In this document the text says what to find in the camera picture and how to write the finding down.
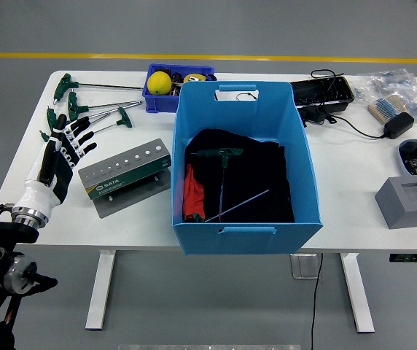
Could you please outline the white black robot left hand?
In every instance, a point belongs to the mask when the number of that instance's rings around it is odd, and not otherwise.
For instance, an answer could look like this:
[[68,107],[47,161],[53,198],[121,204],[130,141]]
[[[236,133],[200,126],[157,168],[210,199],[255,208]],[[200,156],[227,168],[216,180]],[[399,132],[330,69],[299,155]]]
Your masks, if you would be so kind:
[[30,216],[40,222],[47,222],[53,208],[64,202],[73,169],[81,158],[96,148],[95,143],[81,148],[84,142],[93,137],[92,131],[80,136],[89,127],[87,117],[68,124],[66,115],[59,115],[49,139],[28,172],[26,190],[12,209],[14,220]]

